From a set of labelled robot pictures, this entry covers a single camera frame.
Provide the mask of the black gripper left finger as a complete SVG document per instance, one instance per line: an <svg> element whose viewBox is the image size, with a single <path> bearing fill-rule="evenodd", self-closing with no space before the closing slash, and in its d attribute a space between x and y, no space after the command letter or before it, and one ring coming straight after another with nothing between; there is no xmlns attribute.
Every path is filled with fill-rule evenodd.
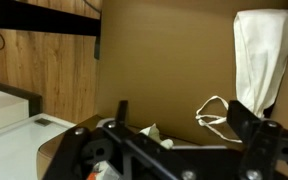
<svg viewBox="0 0 288 180"><path fill-rule="evenodd" d="M170 180L168 150L129 130L127 111L128 102L122 100L114 120L94 130L77 126L66 131L42 180L86 180L100 162L122 180Z"/></svg>

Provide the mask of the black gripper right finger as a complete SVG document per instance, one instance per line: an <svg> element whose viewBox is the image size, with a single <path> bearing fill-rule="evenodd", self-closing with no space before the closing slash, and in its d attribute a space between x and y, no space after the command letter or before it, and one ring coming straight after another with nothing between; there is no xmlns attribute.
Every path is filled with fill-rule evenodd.
<svg viewBox="0 0 288 180"><path fill-rule="evenodd" d="M241 180L287 180L276 170L277 162L288 165L288 130L271 119L261 119L241 102L232 100L227 123L246 146L238 175Z"/></svg>

